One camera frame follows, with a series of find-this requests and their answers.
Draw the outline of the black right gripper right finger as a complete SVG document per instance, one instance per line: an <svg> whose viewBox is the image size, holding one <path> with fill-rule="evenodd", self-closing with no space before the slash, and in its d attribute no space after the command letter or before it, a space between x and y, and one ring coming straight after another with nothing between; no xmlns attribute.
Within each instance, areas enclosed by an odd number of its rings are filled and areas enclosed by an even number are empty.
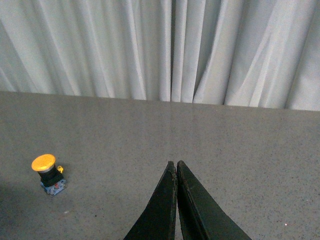
<svg viewBox="0 0 320 240"><path fill-rule="evenodd" d="M184 240L249 240L182 160L177 163L177 204Z"/></svg>

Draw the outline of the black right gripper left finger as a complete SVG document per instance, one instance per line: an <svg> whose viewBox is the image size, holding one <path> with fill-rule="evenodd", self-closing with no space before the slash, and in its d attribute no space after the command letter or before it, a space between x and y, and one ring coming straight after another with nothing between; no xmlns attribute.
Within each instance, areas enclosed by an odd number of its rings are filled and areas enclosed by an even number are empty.
<svg viewBox="0 0 320 240"><path fill-rule="evenodd" d="M176 228L178 180L175 164L167 166L144 211L126 240L173 240Z"/></svg>

